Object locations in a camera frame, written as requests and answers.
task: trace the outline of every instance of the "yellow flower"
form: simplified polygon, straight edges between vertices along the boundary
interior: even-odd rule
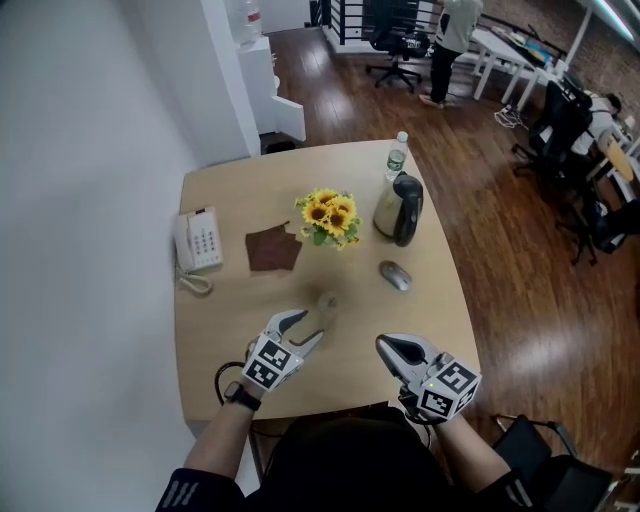
[[[320,190],[316,190],[313,193],[313,199],[322,204],[327,204],[334,197],[336,197],[338,193],[335,190],[331,190],[330,188],[322,188]]]
[[[327,221],[329,215],[329,209],[322,203],[317,201],[309,201],[302,210],[302,217],[305,222],[309,224],[318,224],[324,226],[324,221]]]
[[[347,196],[337,196],[331,200],[331,206],[347,214],[350,219],[356,216],[356,202]]]
[[[349,227],[351,219],[342,210],[332,207],[322,224],[330,235],[334,237],[344,236],[344,232]]]

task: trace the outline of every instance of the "gray mouse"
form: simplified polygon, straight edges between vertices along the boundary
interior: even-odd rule
[[[382,277],[401,292],[409,291],[409,288],[411,288],[411,276],[397,263],[393,261],[383,261],[380,263],[379,269]]]

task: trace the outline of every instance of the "shoe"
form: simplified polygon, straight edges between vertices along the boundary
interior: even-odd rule
[[[424,94],[421,94],[418,97],[420,98],[420,101],[422,103],[424,103],[425,105],[428,105],[429,107],[437,108],[438,110],[443,110],[444,109],[444,101],[442,101],[440,103],[436,103],[431,98],[429,98],[429,96],[426,96]]]

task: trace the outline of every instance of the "brown cloth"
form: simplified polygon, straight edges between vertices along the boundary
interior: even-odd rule
[[[296,240],[296,235],[285,231],[287,224],[285,222],[280,226],[246,235],[245,244],[252,271],[293,270],[302,242]]]

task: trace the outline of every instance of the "black sleeve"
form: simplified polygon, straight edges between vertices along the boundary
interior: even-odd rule
[[[474,496],[474,505],[479,510],[499,512],[534,512],[537,507],[524,487],[520,472],[513,470]]]
[[[244,495],[231,478],[195,469],[176,469],[156,512],[201,512],[242,508]]]

